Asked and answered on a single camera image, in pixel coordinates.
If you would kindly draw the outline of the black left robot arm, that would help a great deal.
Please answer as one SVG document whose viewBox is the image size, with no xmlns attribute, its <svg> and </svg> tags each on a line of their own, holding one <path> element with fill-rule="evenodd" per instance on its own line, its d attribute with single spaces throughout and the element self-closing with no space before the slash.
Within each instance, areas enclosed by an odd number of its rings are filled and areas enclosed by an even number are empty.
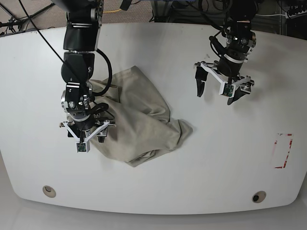
<svg viewBox="0 0 307 230">
<path fill-rule="evenodd" d="M 218 30 L 218 34 L 226 38 L 226 45 L 223 46 L 216 35 L 209 37 L 210 47 L 219 60 L 213 63 L 195 63 L 198 97 L 204 93 L 209 74 L 220 83 L 219 94 L 228 98 L 228 105 L 251 94 L 255 82 L 250 76 L 241 75 L 240 69 L 256 46 L 256 35 L 251 30 L 251 21 L 257 9 L 253 0 L 223 1 L 224 24 L 218 26 L 213 21 L 210 21 L 210 24 Z"/>
</svg>

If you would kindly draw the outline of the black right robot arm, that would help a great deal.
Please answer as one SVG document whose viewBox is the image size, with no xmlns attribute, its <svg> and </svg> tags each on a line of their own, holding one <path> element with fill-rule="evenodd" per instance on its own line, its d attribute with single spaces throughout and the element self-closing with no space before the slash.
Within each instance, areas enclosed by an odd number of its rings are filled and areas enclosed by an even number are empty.
<svg viewBox="0 0 307 230">
<path fill-rule="evenodd" d="M 54 4 L 66 13 L 65 50 L 61 75 L 66 82 L 64 105 L 73 124 L 67 126 L 70 137 L 83 144 L 93 135 L 93 127 L 104 126 L 95 114 L 108 109 L 105 103 L 97 104 L 95 98 L 104 95 L 111 86 L 112 67 L 108 57 L 98 49 L 98 38 L 102 26 L 104 2 L 102 0 L 55 0 Z M 94 73 L 95 53 L 107 63 L 108 79 L 104 89 L 95 92 L 89 82 Z"/>
</svg>

